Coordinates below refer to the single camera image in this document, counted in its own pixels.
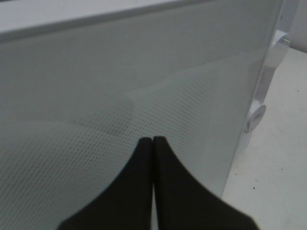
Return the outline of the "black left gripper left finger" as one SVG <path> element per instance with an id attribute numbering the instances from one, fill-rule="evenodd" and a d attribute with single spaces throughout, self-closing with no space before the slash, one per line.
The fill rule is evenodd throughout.
<path id="1" fill-rule="evenodd" d="M 149 230 L 153 198 L 152 139 L 141 138 L 129 161 L 96 199 L 60 230 Z"/>

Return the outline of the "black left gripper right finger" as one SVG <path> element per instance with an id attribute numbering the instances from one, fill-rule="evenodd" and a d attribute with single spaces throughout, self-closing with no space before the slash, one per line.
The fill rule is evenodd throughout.
<path id="1" fill-rule="evenodd" d="M 201 185 L 165 137 L 154 137 L 154 194 L 160 230 L 257 230 L 255 221 Z"/>

